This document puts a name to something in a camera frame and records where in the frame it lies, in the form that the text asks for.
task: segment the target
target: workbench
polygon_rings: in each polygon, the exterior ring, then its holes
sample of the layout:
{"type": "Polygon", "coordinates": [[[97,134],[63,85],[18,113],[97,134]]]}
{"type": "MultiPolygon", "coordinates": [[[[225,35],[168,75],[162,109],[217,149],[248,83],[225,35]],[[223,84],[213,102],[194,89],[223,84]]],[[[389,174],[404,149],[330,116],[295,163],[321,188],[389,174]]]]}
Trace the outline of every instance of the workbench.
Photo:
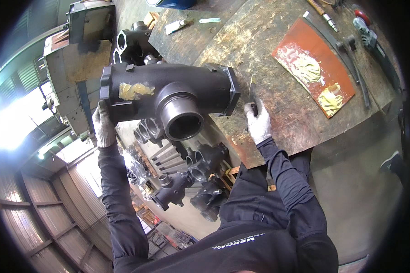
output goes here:
{"type": "MultiPolygon", "coordinates": [[[[378,105],[386,106],[395,92],[380,66],[363,48],[360,35],[352,25],[355,17],[350,9],[352,3],[348,1],[346,7],[337,12],[327,4],[320,1],[319,4],[339,28],[339,33],[330,28],[335,38],[355,35],[359,69],[378,105]]],[[[224,143],[235,150],[248,168],[264,164],[249,133],[244,130],[243,106],[248,102],[252,74],[257,81],[257,97],[264,101],[271,117],[272,135],[277,145],[289,155],[334,138],[379,111],[373,98],[372,108],[365,108],[360,86],[355,84],[346,68],[355,96],[328,119],[302,85],[272,58],[272,51],[307,10],[313,18],[318,18],[320,24],[329,28],[305,0],[211,0],[201,1],[190,10],[165,9],[150,36],[149,42],[168,63],[189,66],[217,63],[234,68],[241,87],[238,104],[230,117],[211,117],[226,138],[224,143]],[[199,24],[198,20],[204,18],[220,18],[221,22],[199,24]],[[166,35],[165,25],[180,19],[194,20],[194,24],[166,35]]],[[[371,28],[390,58],[394,59],[382,32],[376,25],[371,28]]]]}

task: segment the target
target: cylindrical pipe outlet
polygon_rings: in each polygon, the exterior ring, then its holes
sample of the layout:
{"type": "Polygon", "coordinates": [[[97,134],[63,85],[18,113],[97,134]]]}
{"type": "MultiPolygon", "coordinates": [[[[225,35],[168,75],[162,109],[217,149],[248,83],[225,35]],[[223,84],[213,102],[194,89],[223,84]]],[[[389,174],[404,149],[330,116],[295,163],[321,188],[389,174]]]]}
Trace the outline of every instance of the cylindrical pipe outlet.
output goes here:
{"type": "Polygon", "coordinates": [[[194,163],[193,163],[193,160],[191,159],[191,157],[190,156],[187,156],[186,158],[185,158],[185,163],[187,164],[187,167],[191,167],[194,163]]]}
{"type": "Polygon", "coordinates": [[[125,50],[125,47],[126,47],[126,37],[125,37],[124,32],[122,31],[117,36],[117,48],[120,51],[123,51],[125,50]]]}
{"type": "Polygon", "coordinates": [[[161,175],[158,178],[158,180],[161,183],[161,187],[163,187],[163,188],[170,188],[171,187],[172,179],[166,173],[161,175]]]}
{"type": "Polygon", "coordinates": [[[200,151],[195,152],[196,162],[204,160],[204,157],[200,151]]]}
{"type": "Polygon", "coordinates": [[[161,108],[160,119],[168,138],[191,139],[203,128],[204,119],[196,103],[188,96],[174,96],[161,108]]]}
{"type": "Polygon", "coordinates": [[[144,24],[143,21],[136,21],[132,27],[134,28],[134,30],[145,30],[147,29],[147,25],[144,24]]]}
{"type": "Polygon", "coordinates": [[[149,139],[149,132],[147,131],[147,128],[144,126],[143,123],[139,123],[138,124],[138,131],[140,132],[140,134],[143,136],[143,138],[145,139],[149,139]]]}
{"type": "Polygon", "coordinates": [[[158,125],[155,123],[155,120],[153,118],[148,118],[145,120],[145,123],[149,133],[156,137],[160,130],[158,128],[158,125]]]}
{"type": "Polygon", "coordinates": [[[114,63],[121,63],[121,56],[118,48],[114,49],[114,53],[112,53],[112,55],[114,63]]]}
{"type": "Polygon", "coordinates": [[[137,130],[134,130],[134,137],[139,144],[144,144],[143,138],[137,130]]]}

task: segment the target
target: black shoe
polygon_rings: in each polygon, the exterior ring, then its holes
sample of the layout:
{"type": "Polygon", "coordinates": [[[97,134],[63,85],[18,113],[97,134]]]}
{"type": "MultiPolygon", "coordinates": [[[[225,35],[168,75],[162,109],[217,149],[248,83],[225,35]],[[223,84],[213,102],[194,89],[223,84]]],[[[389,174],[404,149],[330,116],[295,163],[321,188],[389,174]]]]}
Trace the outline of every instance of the black shoe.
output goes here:
{"type": "Polygon", "coordinates": [[[390,165],[394,161],[394,159],[401,160],[401,156],[399,155],[398,151],[395,151],[392,156],[390,156],[387,160],[385,160],[381,166],[379,167],[380,172],[390,172],[390,165]]]}

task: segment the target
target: corrugated metal wall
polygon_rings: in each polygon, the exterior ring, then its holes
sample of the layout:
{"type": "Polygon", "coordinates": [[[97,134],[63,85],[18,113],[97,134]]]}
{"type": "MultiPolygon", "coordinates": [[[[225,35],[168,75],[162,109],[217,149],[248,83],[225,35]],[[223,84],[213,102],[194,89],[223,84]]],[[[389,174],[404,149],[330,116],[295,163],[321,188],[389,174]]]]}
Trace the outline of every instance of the corrugated metal wall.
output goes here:
{"type": "Polygon", "coordinates": [[[8,168],[0,168],[0,199],[24,202],[20,187],[16,184],[14,173],[10,172],[8,168]]]}
{"type": "Polygon", "coordinates": [[[72,220],[62,205],[38,207],[38,210],[54,235],[63,232],[72,225],[72,220]]]}
{"type": "Polygon", "coordinates": [[[84,269],[89,273],[107,273],[110,269],[110,261],[97,248],[93,248],[84,269]]]}
{"type": "Polygon", "coordinates": [[[59,173],[59,177],[53,180],[53,186],[67,211],[77,223],[77,226],[85,232],[91,242],[104,255],[113,260],[114,257],[112,255],[110,231],[107,227],[108,218],[106,214],[101,221],[94,221],[97,217],[85,202],[67,170],[64,169],[59,173]]]}
{"type": "MultiPolygon", "coordinates": [[[[22,253],[28,255],[28,259],[38,272],[77,272],[74,270],[77,266],[66,259],[67,255],[79,265],[89,246],[92,245],[89,240],[93,239],[83,233],[78,226],[71,228],[73,219],[66,211],[70,204],[66,204],[67,200],[61,204],[58,198],[60,194],[55,192],[51,182],[20,172],[15,175],[9,171],[10,169],[11,167],[0,163],[0,200],[2,200],[0,209],[11,238],[22,253]],[[67,232],[59,238],[55,237],[65,231],[67,232]]],[[[92,251],[98,255],[91,252],[88,256],[91,259],[86,260],[89,269],[83,270],[83,273],[93,272],[90,268],[103,268],[104,272],[109,272],[110,259],[112,259],[111,248],[99,235],[94,236],[94,234],[96,231],[93,231],[92,237],[98,237],[98,244],[94,243],[92,251]],[[98,245],[102,245],[100,248],[104,253],[107,252],[109,258],[98,250],[98,245]]]]}
{"type": "Polygon", "coordinates": [[[28,175],[24,175],[23,178],[26,182],[27,190],[32,194],[35,202],[58,201],[50,183],[28,175]]]}
{"type": "Polygon", "coordinates": [[[31,257],[33,266],[40,273],[74,273],[67,263],[60,257],[53,246],[48,246],[31,257]]]}
{"type": "Polygon", "coordinates": [[[82,232],[77,228],[74,228],[61,236],[58,241],[78,263],[82,261],[88,247],[90,246],[90,242],[85,239],[82,232]]]}
{"type": "Polygon", "coordinates": [[[4,209],[3,219],[23,252],[28,252],[46,241],[28,209],[4,209]]]}

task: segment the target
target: white work glove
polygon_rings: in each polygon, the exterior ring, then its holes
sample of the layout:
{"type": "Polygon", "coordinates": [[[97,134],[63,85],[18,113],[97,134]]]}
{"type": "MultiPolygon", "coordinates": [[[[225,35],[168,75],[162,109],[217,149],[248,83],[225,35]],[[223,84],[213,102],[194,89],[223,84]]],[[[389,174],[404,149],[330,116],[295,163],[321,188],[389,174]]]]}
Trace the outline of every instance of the white work glove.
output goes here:
{"type": "Polygon", "coordinates": [[[257,98],[255,102],[258,108],[258,115],[256,117],[254,116],[254,111],[251,107],[251,103],[244,105],[244,112],[247,118],[247,127],[249,129],[249,133],[251,134],[255,145],[257,145],[263,140],[271,137],[272,134],[270,133],[271,126],[269,113],[264,107],[263,101],[257,98]]]}
{"type": "Polygon", "coordinates": [[[116,141],[114,124],[109,119],[106,102],[99,101],[93,114],[93,125],[98,147],[106,148],[114,144],[116,141]]]}

